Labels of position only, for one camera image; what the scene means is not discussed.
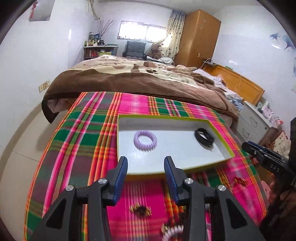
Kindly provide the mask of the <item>right hand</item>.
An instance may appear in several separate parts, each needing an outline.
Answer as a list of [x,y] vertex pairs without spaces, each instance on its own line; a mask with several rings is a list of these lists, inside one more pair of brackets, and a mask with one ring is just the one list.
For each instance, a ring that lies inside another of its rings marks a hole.
[[280,197],[280,200],[282,202],[284,202],[284,201],[293,202],[294,193],[289,192],[289,191],[285,191],[281,195],[279,195],[278,191],[276,191],[276,188],[277,188],[276,180],[271,181],[269,187],[265,188],[265,190],[267,191],[266,196],[267,196],[267,200],[268,200],[269,205],[274,204],[274,202],[276,201],[276,199],[278,197]]

